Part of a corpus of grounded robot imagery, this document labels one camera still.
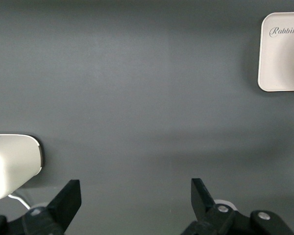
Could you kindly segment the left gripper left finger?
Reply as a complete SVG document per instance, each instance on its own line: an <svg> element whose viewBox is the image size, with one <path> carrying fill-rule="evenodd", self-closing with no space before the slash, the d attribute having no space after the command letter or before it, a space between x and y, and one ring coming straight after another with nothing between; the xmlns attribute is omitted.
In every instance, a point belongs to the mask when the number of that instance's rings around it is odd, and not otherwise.
<svg viewBox="0 0 294 235"><path fill-rule="evenodd" d="M63 235L80 206L80 181L70 180L47 206L34 207L10 222L0 215L0 235Z"/></svg>

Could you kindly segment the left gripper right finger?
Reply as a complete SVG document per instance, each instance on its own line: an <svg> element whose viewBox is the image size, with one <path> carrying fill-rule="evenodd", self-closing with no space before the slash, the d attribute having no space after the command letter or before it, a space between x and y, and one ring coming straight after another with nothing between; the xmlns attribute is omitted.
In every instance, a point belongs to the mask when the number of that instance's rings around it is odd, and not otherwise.
<svg viewBox="0 0 294 235"><path fill-rule="evenodd" d="M241 214L228 201L214 200L200 178L191 181L191 204L196 221L183 235L293 235L294 232L277 214L266 210Z"/></svg>

